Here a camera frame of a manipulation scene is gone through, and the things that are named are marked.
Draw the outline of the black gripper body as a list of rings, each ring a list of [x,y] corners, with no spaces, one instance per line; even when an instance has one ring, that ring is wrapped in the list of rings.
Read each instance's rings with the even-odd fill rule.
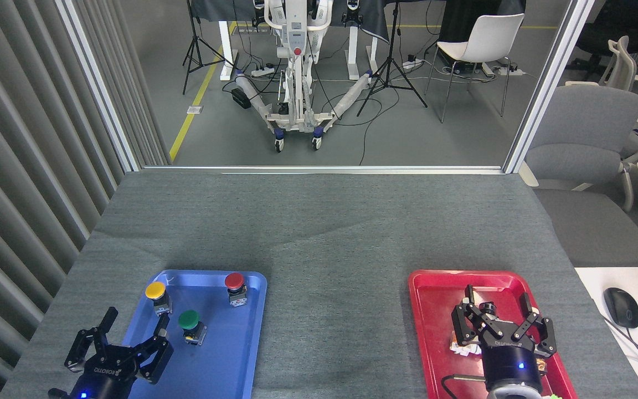
[[[542,379],[537,368],[534,341],[524,338],[518,342],[481,338],[482,365],[487,388],[525,384],[541,388]]]
[[[85,362],[71,398],[127,398],[137,380],[138,365],[131,349],[106,349]]]

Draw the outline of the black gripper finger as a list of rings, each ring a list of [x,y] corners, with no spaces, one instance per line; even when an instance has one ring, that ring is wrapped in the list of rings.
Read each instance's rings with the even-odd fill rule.
[[[86,354],[91,344],[94,344],[96,355],[100,356],[100,361],[106,361],[109,347],[106,334],[113,326],[118,314],[116,308],[110,306],[98,326],[91,329],[81,329],[78,332],[64,361],[64,366],[67,369],[72,372],[83,371]]]
[[[553,356],[557,353],[557,343],[552,319],[540,314],[540,311],[532,305],[528,293],[522,293],[519,300],[521,301],[524,321],[519,324],[516,331],[511,334],[511,341],[525,343],[525,341],[527,341],[526,332],[532,326],[535,326],[540,341],[536,342],[530,339],[531,344],[524,344],[524,347],[531,349],[537,356],[541,356],[542,358]]]
[[[161,378],[174,349],[167,339],[169,314],[159,317],[152,336],[132,347],[130,359],[135,365],[135,377],[156,384]]]
[[[476,342],[483,347],[493,347],[506,337],[503,323],[496,316],[496,306],[491,301],[476,305],[473,285],[466,286],[464,298],[451,313],[451,321],[461,346]]]

